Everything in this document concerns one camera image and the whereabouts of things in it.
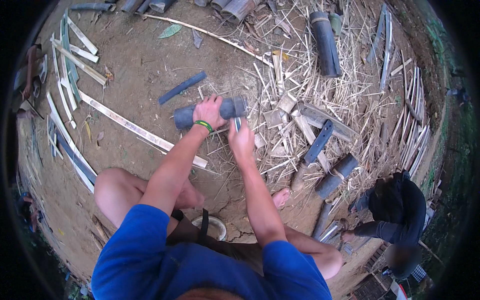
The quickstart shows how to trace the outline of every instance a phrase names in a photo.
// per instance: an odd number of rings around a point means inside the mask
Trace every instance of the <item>knife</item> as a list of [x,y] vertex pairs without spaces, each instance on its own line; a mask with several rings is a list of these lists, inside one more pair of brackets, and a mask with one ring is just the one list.
[[322,130],[317,135],[315,141],[313,141],[313,144],[310,146],[310,149],[308,149],[307,154],[305,154],[305,156],[303,157],[303,161],[300,163],[300,167],[298,168],[297,173],[295,173],[295,177],[293,178],[291,185],[292,191],[300,191],[303,188],[303,175],[308,169],[308,165],[315,161],[320,151],[328,142],[330,136],[332,136],[332,132],[332,121],[327,119],[322,127]]

